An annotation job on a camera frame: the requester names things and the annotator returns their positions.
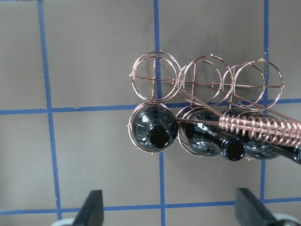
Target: gray surface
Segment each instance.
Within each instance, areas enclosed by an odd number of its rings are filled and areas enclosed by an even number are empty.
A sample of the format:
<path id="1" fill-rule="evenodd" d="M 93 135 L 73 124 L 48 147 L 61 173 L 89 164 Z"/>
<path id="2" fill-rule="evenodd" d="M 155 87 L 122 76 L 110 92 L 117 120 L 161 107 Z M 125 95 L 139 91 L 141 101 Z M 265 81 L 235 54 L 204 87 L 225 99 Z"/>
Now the gray surface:
<path id="1" fill-rule="evenodd" d="M 44 10 L 53 107 L 140 101 L 128 75 L 154 48 L 152 1 L 46 0 Z"/>
<path id="2" fill-rule="evenodd" d="M 232 201 L 236 187 L 259 195 L 259 184 L 260 161 L 199 158 L 180 148 L 178 141 L 165 152 L 166 203 Z"/>
<path id="3" fill-rule="evenodd" d="M 261 0 L 161 1 L 161 50 L 181 66 L 211 53 L 229 66 L 264 57 L 262 9 Z M 182 102 L 182 97 L 173 101 Z"/>
<path id="4" fill-rule="evenodd" d="M 269 203 L 265 206 L 272 213 L 284 213 L 297 218 L 300 221 L 300 202 Z"/>
<path id="5" fill-rule="evenodd" d="M 0 4 L 0 109 L 45 108 L 37 2 Z"/>
<path id="6" fill-rule="evenodd" d="M 54 222 L 56 222 L 56 214 L 6 215 L 0 217 L 0 224 L 3 226 L 50 226 Z"/>
<path id="7" fill-rule="evenodd" d="M 275 105 L 275 110 L 286 112 L 286 115 L 301 120 L 301 104 Z M 266 161 L 265 198 L 301 197 L 300 165 L 285 157 Z"/>
<path id="8" fill-rule="evenodd" d="M 77 213 L 64 213 L 63 218 L 75 218 Z M 103 225 L 160 226 L 160 210 L 105 211 Z"/>
<path id="9" fill-rule="evenodd" d="M 192 207 L 166 210 L 166 226 L 238 226 L 234 206 Z"/>
<path id="10" fill-rule="evenodd" d="M 47 116 L 0 117 L 0 210 L 55 208 Z"/>
<path id="11" fill-rule="evenodd" d="M 78 208 L 90 190 L 100 188 L 106 206 L 160 203 L 158 155 L 130 142 L 131 113 L 55 113 L 63 208 Z"/>
<path id="12" fill-rule="evenodd" d="M 270 1 L 269 59 L 283 74 L 284 98 L 300 98 L 301 4 L 298 0 Z"/>
<path id="13" fill-rule="evenodd" d="M 37 3 L 0 2 L 0 110 L 47 107 Z M 153 1 L 43 0 L 42 5 L 53 107 L 142 103 L 128 75 L 140 55 L 154 50 Z M 269 5 L 269 55 L 284 76 L 282 98 L 299 98 L 301 4 L 273 0 Z M 210 53 L 230 65 L 264 57 L 263 15 L 261 0 L 159 1 L 160 48 L 181 66 Z M 269 83 L 276 83 L 272 72 Z M 301 120 L 300 106 L 274 109 Z M 90 190 L 103 189 L 105 207 L 158 208 L 106 211 L 104 226 L 160 225 L 159 154 L 144 153 L 130 142 L 126 125 L 132 112 L 53 113 L 63 212 L 79 208 Z M 56 209 L 48 115 L 14 113 L 0 115 L 0 213 Z M 264 198 L 301 197 L 299 170 L 283 157 L 266 161 Z M 164 173 L 166 204 L 233 201 L 237 186 L 260 196 L 260 161 L 198 158 L 177 140 L 165 151 Z M 299 205 L 268 206 L 301 218 Z M 64 218 L 74 215 L 63 213 Z M 0 224 L 9 226 L 53 221 L 55 214 L 0 215 Z M 238 225 L 234 206 L 166 209 L 167 226 L 187 222 Z"/>

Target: bottle opening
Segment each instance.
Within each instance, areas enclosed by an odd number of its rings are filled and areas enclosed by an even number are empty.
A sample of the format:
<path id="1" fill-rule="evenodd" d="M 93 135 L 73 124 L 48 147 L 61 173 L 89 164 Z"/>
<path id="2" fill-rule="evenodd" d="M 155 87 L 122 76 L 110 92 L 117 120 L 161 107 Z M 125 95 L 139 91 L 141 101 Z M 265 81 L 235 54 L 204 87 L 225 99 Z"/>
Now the bottle opening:
<path id="1" fill-rule="evenodd" d="M 244 157 L 245 147 L 239 140 L 232 140 L 226 148 L 226 157 L 229 160 L 237 161 Z"/>
<path id="2" fill-rule="evenodd" d="M 169 142 L 168 131 L 163 126 L 156 126 L 150 131 L 150 142 L 156 148 L 164 148 Z"/>

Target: wire spiral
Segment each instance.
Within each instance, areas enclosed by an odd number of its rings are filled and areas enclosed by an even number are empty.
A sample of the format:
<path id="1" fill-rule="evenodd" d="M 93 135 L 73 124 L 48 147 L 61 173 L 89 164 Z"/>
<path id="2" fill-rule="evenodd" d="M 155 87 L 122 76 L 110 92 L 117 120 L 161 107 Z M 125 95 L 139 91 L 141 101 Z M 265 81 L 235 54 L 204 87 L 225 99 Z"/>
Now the wire spiral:
<path id="1" fill-rule="evenodd" d="M 301 145 L 301 123 L 268 116 L 222 116 L 219 127 L 273 145 Z"/>

